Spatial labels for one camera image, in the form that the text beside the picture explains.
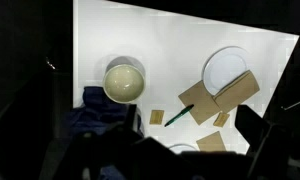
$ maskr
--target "cardboard piece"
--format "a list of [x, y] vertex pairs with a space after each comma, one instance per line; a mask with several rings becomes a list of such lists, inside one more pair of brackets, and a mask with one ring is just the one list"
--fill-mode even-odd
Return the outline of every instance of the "cardboard piece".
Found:
[[213, 98], [221, 111], [228, 113], [259, 90], [258, 83], [249, 70], [223, 88]]
[[218, 118], [214, 121], [213, 125], [218, 127], [223, 127], [224, 124], [227, 122], [230, 114], [226, 113], [219, 113]]
[[151, 117], [150, 117], [150, 124], [160, 125], [162, 123], [163, 114], [164, 114], [163, 110], [152, 110]]
[[200, 151], [226, 151], [220, 132], [215, 132], [197, 141]]
[[179, 98], [186, 107], [194, 104], [194, 107], [190, 110], [190, 114], [198, 125], [220, 111], [220, 108], [214, 102], [202, 81], [199, 81], [190, 89], [180, 94]]
[[259, 85], [249, 70], [215, 96], [212, 96], [204, 87], [203, 82], [199, 81], [180, 94], [179, 99], [185, 106], [194, 104], [190, 113], [197, 124], [200, 125], [220, 111], [228, 113], [259, 90]]

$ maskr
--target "white table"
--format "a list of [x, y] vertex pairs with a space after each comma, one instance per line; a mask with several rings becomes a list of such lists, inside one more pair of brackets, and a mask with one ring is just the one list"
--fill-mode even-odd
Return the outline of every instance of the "white table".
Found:
[[262, 30], [187, 15], [98, 0], [74, 1], [73, 104], [82, 104], [84, 86], [101, 86], [109, 61], [135, 57], [146, 70], [146, 90], [137, 101], [145, 135], [166, 146], [196, 145], [196, 140], [220, 131], [228, 151], [246, 153], [249, 144], [234, 127], [236, 109], [223, 128], [216, 116], [198, 126], [187, 114], [169, 127], [149, 125], [153, 109], [165, 111], [164, 122], [183, 109], [178, 95], [201, 80], [208, 58], [227, 46], [247, 50], [249, 69], [260, 91], [244, 102], [264, 115], [297, 35]]

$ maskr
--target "paper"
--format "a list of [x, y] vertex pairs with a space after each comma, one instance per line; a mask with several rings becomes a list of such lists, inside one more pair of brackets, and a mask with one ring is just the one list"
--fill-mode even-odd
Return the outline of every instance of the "paper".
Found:
[[164, 114], [163, 110], [152, 110], [150, 124], [160, 125], [162, 123], [163, 114]]
[[179, 98], [186, 107], [194, 104], [190, 114], [198, 125], [220, 111], [202, 81], [199, 81], [190, 89], [180, 94]]
[[214, 100], [221, 111], [228, 113], [259, 90], [258, 83], [249, 70], [223, 88], [214, 96]]
[[220, 132], [215, 132], [197, 141], [200, 151], [226, 151]]
[[223, 127], [224, 124], [227, 122], [229, 116], [230, 115], [226, 113], [219, 113], [219, 116], [216, 119], [216, 121], [214, 121], [213, 125], [218, 127]]

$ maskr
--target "blue cloth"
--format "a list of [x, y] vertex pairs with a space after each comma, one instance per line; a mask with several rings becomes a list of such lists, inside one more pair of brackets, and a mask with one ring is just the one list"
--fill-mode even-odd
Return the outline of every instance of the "blue cloth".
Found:
[[[127, 106], [110, 100], [102, 87], [85, 87], [83, 93], [83, 107], [73, 109], [66, 114], [66, 125], [69, 127], [69, 135], [85, 131], [94, 131], [102, 135], [107, 126], [115, 122], [123, 122], [127, 114]], [[138, 116], [138, 129], [141, 126], [141, 118]], [[125, 179], [114, 166], [103, 167], [100, 172], [102, 180]]]

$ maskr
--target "green pen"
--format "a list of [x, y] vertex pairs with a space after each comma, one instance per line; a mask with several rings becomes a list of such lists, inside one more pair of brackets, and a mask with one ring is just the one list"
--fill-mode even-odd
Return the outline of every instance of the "green pen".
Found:
[[170, 124], [172, 124], [173, 122], [175, 122], [178, 118], [180, 118], [181, 116], [183, 116], [184, 114], [186, 114], [187, 112], [189, 112], [192, 108], [193, 108], [193, 104], [187, 106], [186, 108], [184, 108], [179, 114], [177, 114], [175, 117], [173, 117], [170, 121], [168, 121], [164, 127], [169, 126]]

